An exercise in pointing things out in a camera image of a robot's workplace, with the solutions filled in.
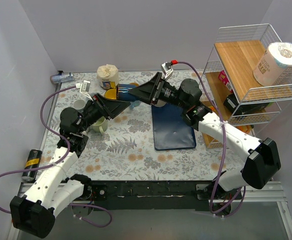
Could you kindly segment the yellow mug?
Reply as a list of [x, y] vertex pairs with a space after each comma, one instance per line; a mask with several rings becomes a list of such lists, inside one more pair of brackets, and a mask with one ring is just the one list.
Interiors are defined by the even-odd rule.
[[109, 89], [104, 93], [104, 97], [110, 100], [117, 99], [117, 90], [115, 88]]

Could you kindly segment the pale green mug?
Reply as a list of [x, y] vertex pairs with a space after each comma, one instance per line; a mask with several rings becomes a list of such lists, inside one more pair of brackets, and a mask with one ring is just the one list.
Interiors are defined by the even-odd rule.
[[108, 128], [108, 121], [105, 117], [101, 117], [90, 126], [90, 130], [103, 135]]

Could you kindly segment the grey white mug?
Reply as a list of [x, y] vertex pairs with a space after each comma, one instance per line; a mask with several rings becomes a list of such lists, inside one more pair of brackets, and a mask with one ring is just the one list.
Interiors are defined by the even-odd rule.
[[86, 102], [83, 99], [78, 99], [73, 103], [73, 108], [79, 112], [82, 112], [86, 106]]

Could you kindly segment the dark blue small mug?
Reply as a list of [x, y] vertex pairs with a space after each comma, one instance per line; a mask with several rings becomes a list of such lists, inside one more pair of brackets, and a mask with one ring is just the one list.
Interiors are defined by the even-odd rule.
[[134, 89], [136, 86], [133, 84], [118, 84], [116, 86], [116, 100], [135, 102], [137, 98], [129, 93], [129, 90]]

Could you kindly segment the cream upside-down mug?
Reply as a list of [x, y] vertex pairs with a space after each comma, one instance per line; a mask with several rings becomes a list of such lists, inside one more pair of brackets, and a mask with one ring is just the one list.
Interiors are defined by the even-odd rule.
[[162, 101], [162, 100], [158, 100], [158, 102], [156, 104], [154, 104], [154, 106], [157, 107], [157, 108], [161, 108], [161, 107], [163, 107], [165, 105], [166, 105], [166, 102]]

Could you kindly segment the light blue patterned mug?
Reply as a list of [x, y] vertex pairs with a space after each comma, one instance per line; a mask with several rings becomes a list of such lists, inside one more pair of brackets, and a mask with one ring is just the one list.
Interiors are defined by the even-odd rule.
[[[136, 82], [132, 82], [130, 83], [131, 85], [135, 86], [135, 87], [138, 87], [139, 84], [136, 83]], [[131, 105], [130, 105], [130, 110], [132, 111], [135, 107], [139, 106], [141, 104], [141, 102], [139, 100], [136, 100], [134, 102], [131, 102]]]

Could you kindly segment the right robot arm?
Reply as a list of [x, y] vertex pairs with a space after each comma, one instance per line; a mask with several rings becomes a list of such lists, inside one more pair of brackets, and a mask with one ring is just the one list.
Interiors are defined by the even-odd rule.
[[203, 195], [223, 199], [230, 191], [246, 186], [260, 190], [281, 168], [276, 142], [270, 138], [261, 140], [253, 137], [223, 121], [200, 101], [202, 91], [194, 79], [186, 78], [179, 87], [174, 87], [158, 72], [142, 85], [118, 84], [106, 90], [104, 96], [118, 102], [140, 101], [153, 106], [165, 102], [179, 107], [186, 125], [215, 138], [240, 156], [244, 166], [220, 171], [211, 184], [201, 191]]

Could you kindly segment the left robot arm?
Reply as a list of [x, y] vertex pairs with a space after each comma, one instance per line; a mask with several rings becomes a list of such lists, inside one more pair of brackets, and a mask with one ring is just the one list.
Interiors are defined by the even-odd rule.
[[89, 100], [83, 110], [65, 108], [60, 114], [61, 139], [57, 144], [51, 167], [43, 170], [36, 182], [10, 202], [13, 226], [41, 239], [52, 230], [56, 216], [75, 198], [87, 200], [92, 194], [90, 185], [71, 180], [58, 189], [69, 168], [86, 147], [86, 130], [102, 117], [97, 98]]

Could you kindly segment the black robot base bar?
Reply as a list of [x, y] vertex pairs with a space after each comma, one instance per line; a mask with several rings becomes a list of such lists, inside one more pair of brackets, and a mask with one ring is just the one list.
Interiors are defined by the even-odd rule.
[[209, 212], [210, 197], [199, 189], [207, 180], [92, 180], [75, 200], [107, 210], [195, 210]]

